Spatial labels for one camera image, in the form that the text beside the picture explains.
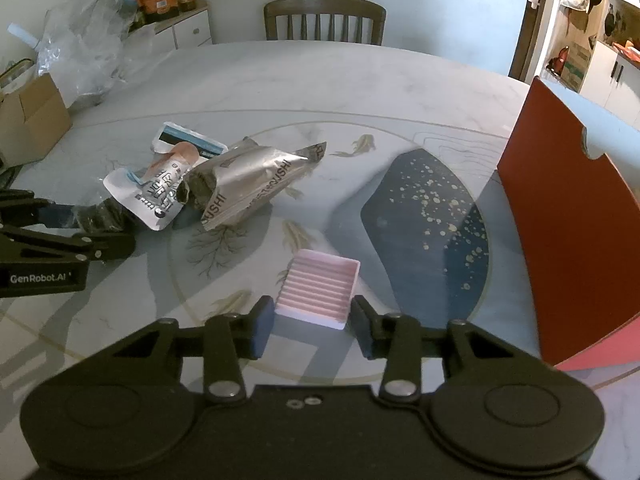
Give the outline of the silver foil packet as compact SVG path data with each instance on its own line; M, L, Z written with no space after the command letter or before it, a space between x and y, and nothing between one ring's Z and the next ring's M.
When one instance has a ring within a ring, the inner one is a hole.
M324 142L288 153L246 138L189 171L178 202L201 213L204 230L233 226L306 176L326 154Z

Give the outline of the clear plastic bag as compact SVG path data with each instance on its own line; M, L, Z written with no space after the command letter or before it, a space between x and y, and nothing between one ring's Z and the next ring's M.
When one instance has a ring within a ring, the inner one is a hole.
M65 107L116 84L137 10L131 0L63 0L47 10L36 72L51 77Z

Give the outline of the brown cardboard box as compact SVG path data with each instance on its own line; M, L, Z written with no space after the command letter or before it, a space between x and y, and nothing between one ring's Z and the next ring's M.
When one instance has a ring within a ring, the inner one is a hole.
M49 74L24 84L1 103L1 167L45 158L71 126L70 113Z

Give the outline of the dark wooden chair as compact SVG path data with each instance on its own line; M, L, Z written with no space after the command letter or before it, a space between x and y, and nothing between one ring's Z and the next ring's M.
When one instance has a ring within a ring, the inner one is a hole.
M386 10L369 0L274 0L264 6L268 40L383 42Z

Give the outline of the white blue packet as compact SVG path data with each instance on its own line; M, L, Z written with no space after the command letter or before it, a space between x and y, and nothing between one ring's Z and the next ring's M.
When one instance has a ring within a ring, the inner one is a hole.
M166 154L181 142L192 144L198 150L198 154L206 159L222 155L228 151L227 145L174 122L163 123L152 141L152 151L156 154Z

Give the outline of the dark wrapper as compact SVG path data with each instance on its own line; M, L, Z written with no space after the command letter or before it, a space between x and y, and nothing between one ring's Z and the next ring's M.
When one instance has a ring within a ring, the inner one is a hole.
M73 206L78 228L89 234L132 233L136 228L134 215L114 198L90 206Z

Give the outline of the pink ridged tray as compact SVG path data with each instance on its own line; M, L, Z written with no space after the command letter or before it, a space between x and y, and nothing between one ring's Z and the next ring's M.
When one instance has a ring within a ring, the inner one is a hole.
M358 260L301 249L292 259L277 301L278 315L342 330L360 270Z

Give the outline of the red cardboard box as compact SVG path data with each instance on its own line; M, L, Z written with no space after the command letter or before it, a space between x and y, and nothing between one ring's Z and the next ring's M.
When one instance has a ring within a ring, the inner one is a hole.
M536 78L498 162L526 261L541 356L560 370L639 359L639 202L580 96Z

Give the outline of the white pink pouch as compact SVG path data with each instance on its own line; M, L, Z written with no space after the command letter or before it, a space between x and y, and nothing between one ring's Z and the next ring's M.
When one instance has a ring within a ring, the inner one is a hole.
M199 158L195 145L179 142L153 162L141 177L130 169L118 168L104 178L103 185L119 205L150 230L161 231L180 212L179 184Z

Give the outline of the white shoe cabinet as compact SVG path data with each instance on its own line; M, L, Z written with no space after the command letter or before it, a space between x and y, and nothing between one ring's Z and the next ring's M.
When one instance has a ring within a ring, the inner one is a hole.
M639 69L600 41L594 47L580 94L639 129Z

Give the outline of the white drawer cabinet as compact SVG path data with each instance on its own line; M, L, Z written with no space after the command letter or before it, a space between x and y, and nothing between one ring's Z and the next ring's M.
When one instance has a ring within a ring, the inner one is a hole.
M134 40L154 54L212 44L208 3L196 0L195 8L174 18L144 25L132 33Z

